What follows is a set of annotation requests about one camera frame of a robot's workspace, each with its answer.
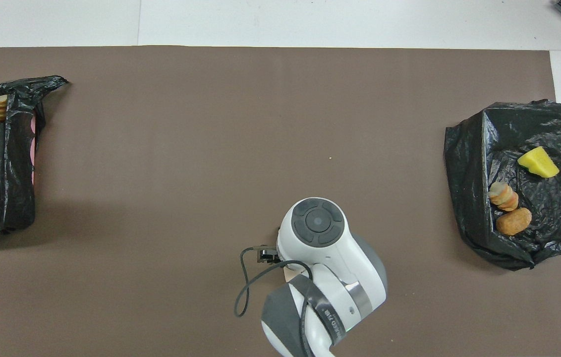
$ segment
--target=black plastic bag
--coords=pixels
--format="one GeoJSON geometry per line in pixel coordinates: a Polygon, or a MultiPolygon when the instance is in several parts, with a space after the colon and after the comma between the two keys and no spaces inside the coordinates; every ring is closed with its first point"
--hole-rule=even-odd
{"type": "Polygon", "coordinates": [[[561,104],[493,104],[446,128],[444,158],[461,238],[478,255],[509,270],[561,255],[561,104]],[[560,169],[557,176],[542,178],[518,165],[537,146],[560,169]],[[487,197],[495,181],[507,182],[519,207],[532,212],[530,226],[513,237],[495,230],[504,213],[487,197]]]}
{"type": "Polygon", "coordinates": [[[0,122],[0,233],[34,222],[34,151],[45,127],[41,100],[66,83],[52,75],[0,84],[0,95],[8,95],[6,119],[0,122]]]}

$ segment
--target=gray joint cap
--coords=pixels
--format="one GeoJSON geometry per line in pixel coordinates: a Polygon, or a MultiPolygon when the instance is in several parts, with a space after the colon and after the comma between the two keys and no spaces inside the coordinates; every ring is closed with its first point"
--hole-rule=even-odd
{"type": "Polygon", "coordinates": [[[321,248],[337,242],[344,231],[342,212],[329,201],[304,199],[291,215],[294,233],[304,244],[321,248]]]}

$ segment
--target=brown mat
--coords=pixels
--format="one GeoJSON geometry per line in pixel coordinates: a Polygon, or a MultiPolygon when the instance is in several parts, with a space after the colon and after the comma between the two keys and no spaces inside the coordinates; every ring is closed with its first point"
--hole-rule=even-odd
{"type": "MultiPolygon", "coordinates": [[[[547,52],[0,48],[60,74],[38,217],[0,241],[0,356],[276,356],[232,315],[238,254],[323,196],[382,257],[389,300],[338,356],[559,356],[561,257],[516,273],[459,239],[444,127],[554,99],[547,52]]],[[[249,257],[251,272],[262,270],[249,257]]]]}

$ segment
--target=white table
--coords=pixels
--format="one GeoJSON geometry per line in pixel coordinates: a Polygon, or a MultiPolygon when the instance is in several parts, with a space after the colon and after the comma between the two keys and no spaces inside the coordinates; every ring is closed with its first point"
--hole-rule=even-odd
{"type": "Polygon", "coordinates": [[[190,45],[549,50],[550,0],[0,0],[0,47],[190,45]]]}

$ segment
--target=white robotic arm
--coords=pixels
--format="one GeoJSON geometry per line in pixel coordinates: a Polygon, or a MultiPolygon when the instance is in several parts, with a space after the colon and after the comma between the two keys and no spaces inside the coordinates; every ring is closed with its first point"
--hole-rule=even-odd
{"type": "Polygon", "coordinates": [[[332,356],[329,348],[387,299],[382,261],[351,233],[342,210],[328,199],[310,197],[292,206],[277,250],[281,260],[303,262],[313,274],[313,280],[298,274],[265,301],[263,330],[285,357],[332,356]]]}

